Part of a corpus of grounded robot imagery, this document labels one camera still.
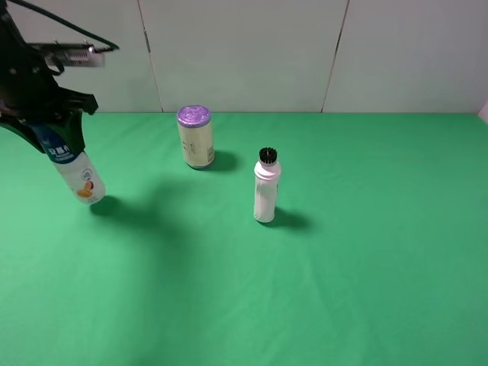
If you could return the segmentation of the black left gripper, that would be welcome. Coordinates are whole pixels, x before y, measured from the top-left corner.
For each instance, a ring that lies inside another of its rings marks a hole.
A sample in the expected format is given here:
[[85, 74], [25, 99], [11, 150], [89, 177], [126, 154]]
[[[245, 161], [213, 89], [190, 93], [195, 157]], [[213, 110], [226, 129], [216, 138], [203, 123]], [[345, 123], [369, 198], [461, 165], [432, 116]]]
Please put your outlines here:
[[94, 95], [62, 88], [55, 78], [68, 66], [48, 66], [11, 18], [1, 19], [1, 127], [45, 151], [25, 124], [47, 124], [73, 153], [85, 150], [82, 115], [98, 109]]

